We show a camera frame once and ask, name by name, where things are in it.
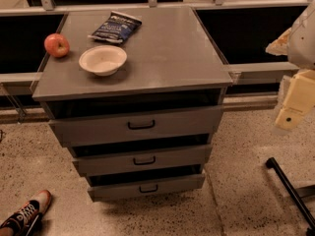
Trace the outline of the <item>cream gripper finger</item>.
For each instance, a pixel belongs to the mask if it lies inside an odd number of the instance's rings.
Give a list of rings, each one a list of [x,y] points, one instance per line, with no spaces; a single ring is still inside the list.
[[[287,29],[276,40],[269,43],[266,47],[266,52],[276,56],[286,55],[290,32],[291,29]]]

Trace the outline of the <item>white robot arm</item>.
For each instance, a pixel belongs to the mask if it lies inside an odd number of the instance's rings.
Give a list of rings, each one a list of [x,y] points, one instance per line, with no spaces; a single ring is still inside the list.
[[[267,46],[266,52],[286,55],[288,62],[299,69],[291,78],[283,78],[284,99],[275,120],[278,129],[291,131],[315,106],[315,0]]]

